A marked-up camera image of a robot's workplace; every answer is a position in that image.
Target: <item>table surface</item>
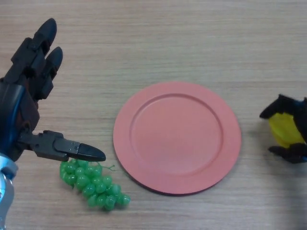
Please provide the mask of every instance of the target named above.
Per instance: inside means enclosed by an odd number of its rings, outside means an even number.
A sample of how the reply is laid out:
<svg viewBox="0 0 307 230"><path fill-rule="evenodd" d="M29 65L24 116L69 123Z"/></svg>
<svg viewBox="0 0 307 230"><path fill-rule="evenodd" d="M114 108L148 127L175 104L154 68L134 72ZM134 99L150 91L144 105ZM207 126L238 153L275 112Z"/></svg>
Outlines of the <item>table surface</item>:
<svg viewBox="0 0 307 230"><path fill-rule="evenodd" d="M279 93L307 95L307 1L1 0L0 74L25 37L49 17L64 60L40 102L36 129L103 149L114 181L132 202L106 214L63 185L59 163L25 152L18 160L11 230L300 230L307 228L306 166L267 152L274 143L259 113ZM161 81L204 85L233 108L240 157L213 188L167 197L131 181L112 143L126 100Z"/></svg>

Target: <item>yellow object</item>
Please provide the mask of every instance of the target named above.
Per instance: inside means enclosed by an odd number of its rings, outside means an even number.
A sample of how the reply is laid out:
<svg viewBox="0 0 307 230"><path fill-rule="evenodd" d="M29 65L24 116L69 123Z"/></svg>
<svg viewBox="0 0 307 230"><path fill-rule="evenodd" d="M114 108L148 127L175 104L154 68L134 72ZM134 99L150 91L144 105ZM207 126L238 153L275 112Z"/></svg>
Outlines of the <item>yellow object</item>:
<svg viewBox="0 0 307 230"><path fill-rule="evenodd" d="M273 136L280 146L288 148L294 143L305 143L296 128L292 115L276 113L269 119L269 124Z"/></svg>

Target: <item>robotic hand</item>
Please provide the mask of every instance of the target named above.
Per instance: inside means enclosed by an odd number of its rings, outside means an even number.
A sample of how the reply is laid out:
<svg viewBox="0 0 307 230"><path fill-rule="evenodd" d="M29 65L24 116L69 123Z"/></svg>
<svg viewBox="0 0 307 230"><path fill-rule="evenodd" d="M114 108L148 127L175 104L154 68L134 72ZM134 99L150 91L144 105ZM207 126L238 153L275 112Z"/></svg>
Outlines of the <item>robotic hand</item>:
<svg viewBox="0 0 307 230"><path fill-rule="evenodd" d="M39 121L38 101L50 94L63 59L60 47L45 59L56 33L57 24L51 18L33 38L22 42L11 58L12 67L0 79L0 230L6 229L6 215L14 198L12 181L18 170L15 162L24 150L57 161L106 160L101 150L67 140L61 133L32 133Z"/></svg>
<svg viewBox="0 0 307 230"><path fill-rule="evenodd" d="M269 151L293 164L307 162L307 98L298 101L280 94L261 112L260 118L270 120L276 114L290 118L274 124L281 146L271 146Z"/></svg>

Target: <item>plastic grapes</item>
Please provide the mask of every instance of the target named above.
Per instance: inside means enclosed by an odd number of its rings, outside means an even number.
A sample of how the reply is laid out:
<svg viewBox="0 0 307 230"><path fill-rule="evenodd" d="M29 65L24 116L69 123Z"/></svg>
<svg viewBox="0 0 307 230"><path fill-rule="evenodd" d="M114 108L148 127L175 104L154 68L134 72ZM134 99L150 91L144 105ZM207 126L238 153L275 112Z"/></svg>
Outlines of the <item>plastic grapes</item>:
<svg viewBox="0 0 307 230"><path fill-rule="evenodd" d="M89 207L99 207L106 211L116 206L126 207L130 197L123 194L121 186L114 184L112 177L102 175L102 166L98 162L72 159L60 165L60 178L72 188L78 189L87 199Z"/></svg>

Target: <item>toy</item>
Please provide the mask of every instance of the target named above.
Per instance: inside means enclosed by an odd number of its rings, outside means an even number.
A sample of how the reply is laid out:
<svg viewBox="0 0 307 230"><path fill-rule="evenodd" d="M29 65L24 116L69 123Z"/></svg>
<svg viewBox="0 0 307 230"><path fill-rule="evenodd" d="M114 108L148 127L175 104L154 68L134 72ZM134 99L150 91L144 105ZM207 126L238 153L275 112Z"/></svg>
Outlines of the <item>toy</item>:
<svg viewBox="0 0 307 230"><path fill-rule="evenodd" d="M60 47L45 59L56 32L55 20L47 20L33 38L22 42L11 58L12 67L0 79L0 229L6 229L6 215L14 198L12 181L18 170L15 162L24 150L57 161L68 161L69 157L106 160L101 150L66 140L61 133L32 133L39 121L38 101L50 94L63 59Z"/></svg>
<svg viewBox="0 0 307 230"><path fill-rule="evenodd" d="M120 185L112 183L111 176L102 176L102 169L98 162L93 165L88 161L72 159L61 163L60 177L66 184L82 192L89 207L107 211L113 210L115 205L126 207L130 197L121 192Z"/></svg>
<svg viewBox="0 0 307 230"><path fill-rule="evenodd" d="M273 136L280 146L269 151L291 163L307 162L307 99L298 101L279 95L265 108L260 118L269 121Z"/></svg>

